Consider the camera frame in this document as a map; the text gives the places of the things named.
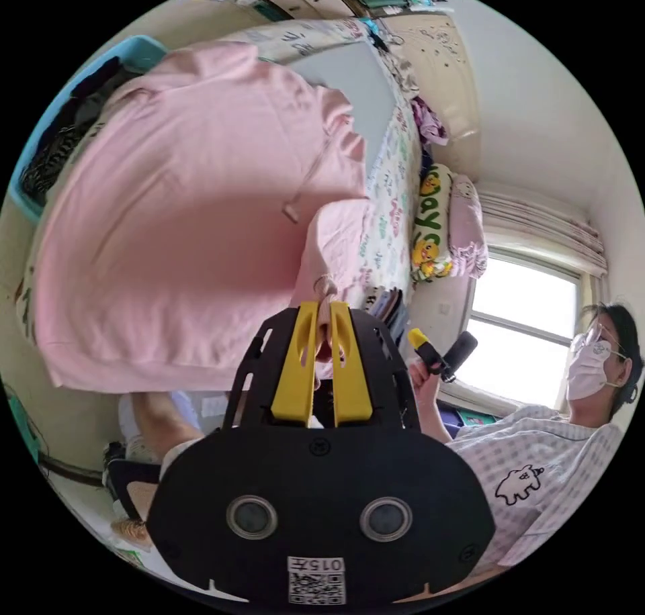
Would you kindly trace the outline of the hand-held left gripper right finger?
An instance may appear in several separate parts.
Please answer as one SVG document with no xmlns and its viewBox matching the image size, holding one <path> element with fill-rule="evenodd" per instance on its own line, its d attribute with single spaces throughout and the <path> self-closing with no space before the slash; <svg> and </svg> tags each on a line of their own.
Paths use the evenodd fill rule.
<svg viewBox="0 0 645 615">
<path fill-rule="evenodd" d="M 340 301 L 331 302 L 330 311 L 335 426 L 366 423 L 373 406 L 351 312 Z"/>
</svg>

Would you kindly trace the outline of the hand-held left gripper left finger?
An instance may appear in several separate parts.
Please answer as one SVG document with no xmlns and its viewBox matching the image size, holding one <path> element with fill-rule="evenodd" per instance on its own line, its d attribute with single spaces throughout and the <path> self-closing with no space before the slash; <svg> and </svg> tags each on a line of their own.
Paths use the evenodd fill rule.
<svg viewBox="0 0 645 615">
<path fill-rule="evenodd" d="M 309 427 L 316 378 L 317 336 L 318 303 L 304 302 L 295 317 L 271 403 L 271 414 L 278 421 Z"/>
</svg>

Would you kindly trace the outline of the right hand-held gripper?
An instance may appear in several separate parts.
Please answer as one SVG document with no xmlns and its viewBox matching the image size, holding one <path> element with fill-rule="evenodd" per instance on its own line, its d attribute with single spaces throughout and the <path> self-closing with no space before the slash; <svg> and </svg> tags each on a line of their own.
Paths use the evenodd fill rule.
<svg viewBox="0 0 645 615">
<path fill-rule="evenodd" d="M 444 383 L 454 382 L 456 379 L 455 361 L 457 355 L 455 345 L 444 355 L 441 355 L 420 329 L 413 328 L 409 330 L 407 338 L 412 348 L 417 350 L 417 355 L 431 374 L 439 375 Z"/>
</svg>

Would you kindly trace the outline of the person's right hand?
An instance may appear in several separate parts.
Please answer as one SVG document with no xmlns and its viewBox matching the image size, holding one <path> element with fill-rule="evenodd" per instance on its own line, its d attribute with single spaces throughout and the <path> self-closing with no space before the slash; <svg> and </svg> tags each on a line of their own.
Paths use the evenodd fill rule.
<svg viewBox="0 0 645 615">
<path fill-rule="evenodd" d="M 414 360 L 408 367 L 417 404 L 420 406 L 435 405 L 441 387 L 441 375 L 428 368 L 421 360 Z"/>
</svg>

